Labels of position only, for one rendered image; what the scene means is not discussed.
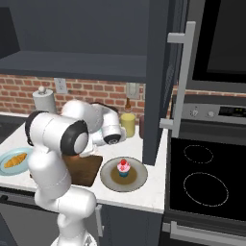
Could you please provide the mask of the dark grey wall cabinet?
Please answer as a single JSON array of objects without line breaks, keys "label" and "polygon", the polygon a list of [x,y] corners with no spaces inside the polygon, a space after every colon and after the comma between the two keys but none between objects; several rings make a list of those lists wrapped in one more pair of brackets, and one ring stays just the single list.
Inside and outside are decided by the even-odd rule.
[{"label": "dark grey wall cabinet", "polygon": [[0,73],[146,81],[149,0],[0,0]]}]

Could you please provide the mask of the golden croissant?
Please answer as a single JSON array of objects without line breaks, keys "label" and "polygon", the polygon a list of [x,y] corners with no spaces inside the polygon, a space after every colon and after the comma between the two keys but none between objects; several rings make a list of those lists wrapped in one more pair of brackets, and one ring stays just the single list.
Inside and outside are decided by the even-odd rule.
[{"label": "golden croissant", "polygon": [[9,159],[7,162],[4,163],[5,168],[14,167],[18,164],[20,164],[22,161],[24,161],[27,157],[26,153],[19,154],[17,156],[13,156],[11,159]]}]

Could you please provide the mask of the yellow canister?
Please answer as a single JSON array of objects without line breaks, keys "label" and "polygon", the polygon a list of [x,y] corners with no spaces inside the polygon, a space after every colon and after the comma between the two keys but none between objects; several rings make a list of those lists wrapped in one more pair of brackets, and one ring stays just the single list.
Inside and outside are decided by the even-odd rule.
[{"label": "yellow canister", "polygon": [[120,117],[121,126],[126,129],[127,137],[135,134],[135,116],[132,113],[123,113]]}]

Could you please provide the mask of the grey plate with brown centre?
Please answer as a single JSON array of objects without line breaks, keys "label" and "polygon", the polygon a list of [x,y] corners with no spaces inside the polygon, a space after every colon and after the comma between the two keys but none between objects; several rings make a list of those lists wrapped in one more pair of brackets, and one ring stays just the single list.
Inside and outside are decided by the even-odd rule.
[{"label": "grey plate with brown centre", "polygon": [[[125,159],[131,169],[127,177],[119,176],[117,164]],[[100,171],[100,178],[105,187],[117,192],[131,192],[141,188],[147,181],[148,171],[144,164],[130,157],[118,157],[108,160]]]}]

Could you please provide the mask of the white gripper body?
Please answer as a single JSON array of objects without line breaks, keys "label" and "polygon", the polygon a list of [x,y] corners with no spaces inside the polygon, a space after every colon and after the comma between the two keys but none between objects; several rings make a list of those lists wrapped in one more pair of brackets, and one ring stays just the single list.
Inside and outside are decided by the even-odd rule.
[{"label": "white gripper body", "polygon": [[90,156],[94,154],[94,147],[95,147],[95,143],[94,143],[94,139],[93,139],[93,134],[90,134],[88,136],[88,143],[87,146],[85,148],[85,150],[80,154],[81,158]]}]

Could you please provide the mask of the brown bottle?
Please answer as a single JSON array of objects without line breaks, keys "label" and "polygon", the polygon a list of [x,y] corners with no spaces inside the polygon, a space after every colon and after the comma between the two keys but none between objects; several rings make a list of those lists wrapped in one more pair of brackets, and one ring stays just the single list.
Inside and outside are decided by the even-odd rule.
[{"label": "brown bottle", "polygon": [[126,100],[126,105],[125,105],[125,113],[131,113],[132,112],[132,106],[131,106],[131,102],[130,102],[130,98],[127,97]]}]

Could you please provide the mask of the light blue plate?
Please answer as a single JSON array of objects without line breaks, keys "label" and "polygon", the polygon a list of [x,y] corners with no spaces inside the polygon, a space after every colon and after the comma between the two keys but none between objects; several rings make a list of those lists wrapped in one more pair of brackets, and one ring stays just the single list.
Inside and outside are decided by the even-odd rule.
[{"label": "light blue plate", "polygon": [[[28,170],[28,158],[32,154],[31,148],[15,148],[0,157],[0,176],[14,176]],[[23,161],[17,165],[6,166],[7,162],[13,157],[25,155]]]}]

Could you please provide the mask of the black microwave oven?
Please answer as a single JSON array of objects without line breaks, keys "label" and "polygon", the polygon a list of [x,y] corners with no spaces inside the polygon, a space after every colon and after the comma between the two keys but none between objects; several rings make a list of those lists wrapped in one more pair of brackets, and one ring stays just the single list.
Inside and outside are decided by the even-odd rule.
[{"label": "black microwave oven", "polygon": [[195,21],[187,87],[246,93],[246,0],[189,0]]}]

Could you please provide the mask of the brown wooden cutting board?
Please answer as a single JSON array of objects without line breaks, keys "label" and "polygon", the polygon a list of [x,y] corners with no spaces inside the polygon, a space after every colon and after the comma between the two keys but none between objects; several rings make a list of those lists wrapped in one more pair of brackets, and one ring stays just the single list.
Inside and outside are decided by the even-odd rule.
[{"label": "brown wooden cutting board", "polygon": [[63,156],[71,175],[72,184],[91,187],[97,176],[103,158],[101,156]]}]

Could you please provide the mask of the white wall switch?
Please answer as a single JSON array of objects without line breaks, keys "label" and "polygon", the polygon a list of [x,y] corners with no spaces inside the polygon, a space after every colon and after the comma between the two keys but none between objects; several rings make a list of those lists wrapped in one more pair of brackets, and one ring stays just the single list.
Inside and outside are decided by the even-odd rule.
[{"label": "white wall switch", "polygon": [[126,84],[126,96],[130,99],[139,99],[139,83]]}]

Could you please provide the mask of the dark grey base cabinet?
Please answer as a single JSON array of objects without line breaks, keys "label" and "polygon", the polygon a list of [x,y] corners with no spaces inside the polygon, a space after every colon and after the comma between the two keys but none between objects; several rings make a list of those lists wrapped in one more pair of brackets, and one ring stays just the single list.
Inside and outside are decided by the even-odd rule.
[{"label": "dark grey base cabinet", "polygon": [[[162,213],[102,205],[104,236],[98,236],[96,216],[85,219],[86,228],[99,246],[158,246]],[[58,215],[35,205],[34,192],[0,187],[0,239],[8,246],[11,235],[17,246],[50,246],[59,235]]]}]

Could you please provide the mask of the dark grey cabinet door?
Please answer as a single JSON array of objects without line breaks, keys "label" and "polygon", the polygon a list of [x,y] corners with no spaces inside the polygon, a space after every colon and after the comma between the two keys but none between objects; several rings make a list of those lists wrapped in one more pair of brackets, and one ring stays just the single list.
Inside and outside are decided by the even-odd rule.
[{"label": "dark grey cabinet door", "polygon": [[173,85],[180,70],[182,45],[168,43],[169,33],[185,31],[188,0],[150,0],[142,162],[156,162]]}]

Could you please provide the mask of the pink and blue cupcake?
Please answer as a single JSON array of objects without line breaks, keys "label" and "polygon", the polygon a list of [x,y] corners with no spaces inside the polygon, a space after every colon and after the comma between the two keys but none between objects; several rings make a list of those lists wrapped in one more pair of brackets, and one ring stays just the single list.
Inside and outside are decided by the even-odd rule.
[{"label": "pink and blue cupcake", "polygon": [[130,169],[131,169],[131,165],[125,159],[122,159],[117,164],[117,170],[118,170],[120,177],[123,177],[123,178],[127,177]]}]

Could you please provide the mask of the black and steel stove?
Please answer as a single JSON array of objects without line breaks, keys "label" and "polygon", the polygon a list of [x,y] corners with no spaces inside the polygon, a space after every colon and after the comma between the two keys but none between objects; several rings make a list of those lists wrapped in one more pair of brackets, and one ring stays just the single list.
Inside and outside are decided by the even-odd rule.
[{"label": "black and steel stove", "polygon": [[246,98],[184,98],[179,137],[167,138],[163,229],[168,233],[172,221],[246,237]]}]

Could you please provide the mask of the white wall socket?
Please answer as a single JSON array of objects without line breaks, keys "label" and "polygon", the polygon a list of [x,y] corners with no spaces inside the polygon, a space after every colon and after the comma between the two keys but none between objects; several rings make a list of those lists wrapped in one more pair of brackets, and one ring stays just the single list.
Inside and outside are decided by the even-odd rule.
[{"label": "white wall socket", "polygon": [[59,94],[66,94],[67,93],[67,86],[66,80],[63,78],[55,78],[54,79],[56,92]]}]

